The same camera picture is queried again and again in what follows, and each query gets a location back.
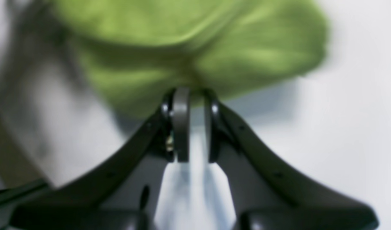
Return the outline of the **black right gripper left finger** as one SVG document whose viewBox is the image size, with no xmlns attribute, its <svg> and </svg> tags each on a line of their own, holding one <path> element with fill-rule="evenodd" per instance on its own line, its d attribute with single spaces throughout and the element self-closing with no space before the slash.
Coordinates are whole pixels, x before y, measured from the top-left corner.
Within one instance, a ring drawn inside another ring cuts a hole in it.
<svg viewBox="0 0 391 230">
<path fill-rule="evenodd" d="M 155 230 L 169 163 L 189 161 L 190 89 L 168 91 L 133 136 L 104 163 L 67 186 L 19 205 L 22 230 Z"/>
</svg>

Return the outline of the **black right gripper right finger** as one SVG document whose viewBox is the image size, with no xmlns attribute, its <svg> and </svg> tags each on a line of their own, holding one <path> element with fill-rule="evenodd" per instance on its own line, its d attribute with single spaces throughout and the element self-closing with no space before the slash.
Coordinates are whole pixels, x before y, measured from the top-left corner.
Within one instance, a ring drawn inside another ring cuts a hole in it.
<svg viewBox="0 0 391 230">
<path fill-rule="evenodd" d="M 227 176 L 234 230 L 374 230 L 371 207 L 305 176 L 268 148 L 212 90 L 205 90 L 209 161 Z"/>
</svg>

